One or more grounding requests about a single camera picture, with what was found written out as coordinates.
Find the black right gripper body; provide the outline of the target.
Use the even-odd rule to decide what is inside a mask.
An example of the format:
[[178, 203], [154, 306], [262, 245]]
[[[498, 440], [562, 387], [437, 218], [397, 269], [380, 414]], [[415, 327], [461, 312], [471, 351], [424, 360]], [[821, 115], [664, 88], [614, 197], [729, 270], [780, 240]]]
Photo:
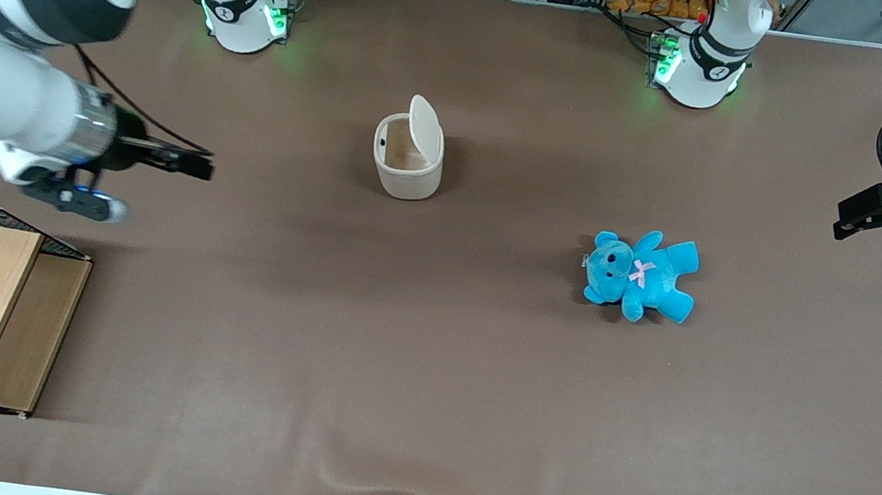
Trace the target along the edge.
[[145, 124], [134, 112], [115, 110], [115, 116], [115, 132], [106, 158], [106, 169], [112, 172], [127, 170], [141, 160], [142, 150], [134, 144], [128, 144], [126, 139], [149, 139]]

